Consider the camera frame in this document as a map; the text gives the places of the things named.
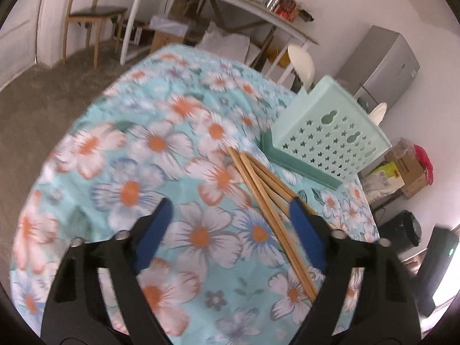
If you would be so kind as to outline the wooden chopstick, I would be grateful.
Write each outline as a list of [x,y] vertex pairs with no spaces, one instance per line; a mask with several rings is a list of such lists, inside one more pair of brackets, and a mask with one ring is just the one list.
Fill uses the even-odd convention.
[[249,167],[249,162],[246,159],[243,159],[241,157],[242,155],[239,154],[235,149],[231,148],[231,146],[227,147],[227,151],[236,168],[238,169],[241,177],[243,178],[246,186],[253,193],[253,196],[255,197],[256,202],[264,215],[264,219],[271,227],[277,240],[279,241],[280,246],[286,253],[288,261],[294,269],[297,277],[299,278],[299,282],[301,283],[307,298],[309,298],[311,302],[314,302],[317,298],[316,286],[310,278],[308,269],[297,253],[295,246],[290,241],[286,228],[282,223],[277,210],[275,210],[274,203],[268,198],[266,191],[257,179],[254,170]]
[[294,191],[250,154],[237,152],[236,157],[239,158],[239,167],[242,169],[241,175],[247,181],[246,185],[253,192],[267,223],[299,278],[307,298],[314,302],[318,295],[316,285],[280,216],[281,213],[288,216],[288,203],[294,198]]
[[286,217],[289,217],[288,204],[297,197],[297,194],[252,155],[242,153],[241,157],[249,162],[249,167],[254,170],[268,198]]

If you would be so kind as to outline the dark trash bin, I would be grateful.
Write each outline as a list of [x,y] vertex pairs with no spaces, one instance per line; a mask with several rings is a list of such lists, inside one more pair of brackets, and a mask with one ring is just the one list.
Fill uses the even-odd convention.
[[391,242],[391,247],[397,255],[401,255],[419,246],[422,228],[414,214],[402,210],[386,223],[378,227],[380,237]]

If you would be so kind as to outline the mint green utensil basket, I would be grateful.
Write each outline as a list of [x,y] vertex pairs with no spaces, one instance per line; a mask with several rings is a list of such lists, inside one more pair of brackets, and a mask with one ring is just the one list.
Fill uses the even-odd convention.
[[337,189],[391,143],[353,96],[324,76],[310,91],[299,91],[266,132],[260,149],[270,162]]

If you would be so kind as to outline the silver refrigerator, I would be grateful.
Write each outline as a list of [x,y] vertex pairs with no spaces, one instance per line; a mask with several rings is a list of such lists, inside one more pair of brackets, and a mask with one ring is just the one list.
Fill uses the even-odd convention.
[[370,113],[381,103],[393,107],[419,70],[419,62],[402,34],[372,26],[335,80]]

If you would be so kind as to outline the floral blue tablecloth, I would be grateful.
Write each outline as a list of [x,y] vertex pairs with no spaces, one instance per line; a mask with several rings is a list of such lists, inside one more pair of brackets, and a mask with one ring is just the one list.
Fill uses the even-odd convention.
[[311,308],[227,147],[255,157],[334,229],[374,242],[357,175],[337,189],[267,159],[261,134],[295,99],[241,62],[169,45],[104,90],[46,159],[20,213],[12,302],[35,333],[69,242],[110,239],[167,198],[139,275],[173,344],[288,344]]

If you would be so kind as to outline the yellow plastic bag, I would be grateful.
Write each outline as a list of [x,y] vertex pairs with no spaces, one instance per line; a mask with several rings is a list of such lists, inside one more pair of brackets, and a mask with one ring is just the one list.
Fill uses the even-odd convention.
[[290,58],[288,56],[288,52],[286,51],[279,61],[277,62],[277,65],[283,69],[285,69],[288,65],[290,64]]

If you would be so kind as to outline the white stuffed sack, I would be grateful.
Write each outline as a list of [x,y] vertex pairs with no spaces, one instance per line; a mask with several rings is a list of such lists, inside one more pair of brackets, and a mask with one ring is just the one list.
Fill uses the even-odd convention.
[[210,21],[196,49],[207,51],[221,58],[245,63],[250,47],[250,38],[243,34],[230,34]]

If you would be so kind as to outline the cardboard box under table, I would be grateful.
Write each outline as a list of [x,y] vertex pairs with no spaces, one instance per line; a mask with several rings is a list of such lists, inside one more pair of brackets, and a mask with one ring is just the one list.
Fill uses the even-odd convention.
[[182,44],[184,39],[185,37],[156,30],[154,32],[154,38],[150,46],[150,54],[170,44]]

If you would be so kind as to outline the wooden chair dark seat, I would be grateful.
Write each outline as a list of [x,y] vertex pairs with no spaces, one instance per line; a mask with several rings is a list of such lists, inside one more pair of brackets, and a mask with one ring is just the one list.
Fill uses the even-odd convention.
[[119,42],[121,40],[122,24],[125,19],[127,8],[117,5],[98,5],[98,1],[99,0],[92,0],[89,7],[73,11],[72,5],[74,0],[68,0],[62,37],[62,60],[64,63],[66,63],[67,60],[68,33],[71,23],[84,26],[87,30],[85,41],[86,47],[90,46],[92,28],[95,26],[96,33],[93,50],[93,67],[95,69],[99,63],[102,30],[106,21],[110,20],[117,24],[118,30],[116,31],[115,51],[118,51]]

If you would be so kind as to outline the white side table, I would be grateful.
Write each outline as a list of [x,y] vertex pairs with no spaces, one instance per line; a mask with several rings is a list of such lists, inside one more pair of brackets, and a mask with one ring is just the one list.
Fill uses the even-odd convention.
[[[129,17],[126,25],[126,35],[122,42],[122,49],[119,62],[124,65],[126,62],[132,58],[133,55],[128,53],[129,50],[129,37],[133,28],[134,21],[136,19],[137,12],[139,10],[141,0],[134,0],[131,10],[129,12]],[[264,63],[262,59],[267,55],[267,50],[270,47],[277,30],[285,32],[289,36],[288,43],[300,44],[301,48],[307,49],[310,45],[318,45],[319,42],[312,38],[309,34],[303,32],[293,23],[288,22],[286,19],[281,16],[267,10],[263,5],[253,2],[251,0],[204,0],[204,2],[209,2],[214,13],[214,19],[216,24],[223,30],[226,30],[229,33],[242,34],[243,31],[253,29],[259,26],[269,25],[271,28],[268,31],[264,41],[261,44],[260,52],[256,58],[251,62],[250,66],[253,69],[262,69]],[[245,11],[249,14],[252,14],[257,17],[251,23],[242,26],[228,27],[225,24],[224,17],[220,11],[219,2],[224,2],[228,5],[233,6],[235,9]]]

